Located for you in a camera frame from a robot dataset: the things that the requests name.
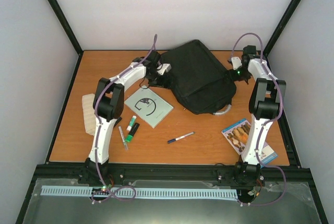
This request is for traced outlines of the grey notebook with G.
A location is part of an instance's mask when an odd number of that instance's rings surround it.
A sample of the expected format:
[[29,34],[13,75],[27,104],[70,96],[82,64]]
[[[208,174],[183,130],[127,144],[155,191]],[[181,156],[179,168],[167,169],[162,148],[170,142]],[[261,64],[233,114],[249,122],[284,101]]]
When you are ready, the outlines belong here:
[[174,109],[146,86],[129,96],[125,100],[125,105],[152,128],[155,128]]

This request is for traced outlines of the black student backpack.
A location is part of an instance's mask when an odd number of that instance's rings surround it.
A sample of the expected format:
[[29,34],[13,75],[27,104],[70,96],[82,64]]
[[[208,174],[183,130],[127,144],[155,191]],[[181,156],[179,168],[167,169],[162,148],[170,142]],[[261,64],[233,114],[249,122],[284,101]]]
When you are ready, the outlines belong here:
[[199,40],[189,41],[161,55],[169,89],[193,114],[227,114],[232,107],[236,85],[228,70]]

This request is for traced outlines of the dog picture book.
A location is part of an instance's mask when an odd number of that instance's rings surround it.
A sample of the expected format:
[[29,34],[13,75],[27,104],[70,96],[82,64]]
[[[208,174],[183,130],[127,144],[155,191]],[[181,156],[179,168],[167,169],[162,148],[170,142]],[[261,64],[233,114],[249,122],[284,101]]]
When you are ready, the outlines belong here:
[[[246,147],[250,129],[250,122],[246,118],[243,118],[242,120],[223,129],[221,133],[227,139],[233,149],[237,152],[237,154],[241,155]],[[270,145],[268,145],[267,142],[264,142],[264,146],[260,155],[262,163],[269,164],[277,157],[278,154],[271,148]]]

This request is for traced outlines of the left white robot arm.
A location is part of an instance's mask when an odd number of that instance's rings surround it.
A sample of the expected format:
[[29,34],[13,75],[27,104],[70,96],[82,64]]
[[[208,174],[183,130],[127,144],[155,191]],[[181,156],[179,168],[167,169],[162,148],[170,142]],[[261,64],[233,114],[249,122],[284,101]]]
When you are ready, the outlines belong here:
[[104,183],[109,177],[109,145],[116,121],[124,110],[125,91],[142,78],[156,81],[170,70],[169,63],[136,58],[118,75],[99,80],[93,101],[96,130],[85,160],[90,177],[96,183]]

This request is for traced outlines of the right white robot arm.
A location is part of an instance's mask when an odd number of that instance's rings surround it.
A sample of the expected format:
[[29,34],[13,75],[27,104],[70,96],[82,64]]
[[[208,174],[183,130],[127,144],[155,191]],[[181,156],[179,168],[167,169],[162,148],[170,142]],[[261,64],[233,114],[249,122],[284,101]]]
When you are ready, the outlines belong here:
[[243,48],[242,57],[232,57],[233,68],[229,74],[233,81],[248,82],[254,78],[248,110],[252,122],[246,147],[235,164],[234,181],[240,186],[253,186],[260,177],[260,155],[266,142],[268,131],[283,111],[286,81],[278,79],[269,69],[267,61],[261,59],[254,45]]

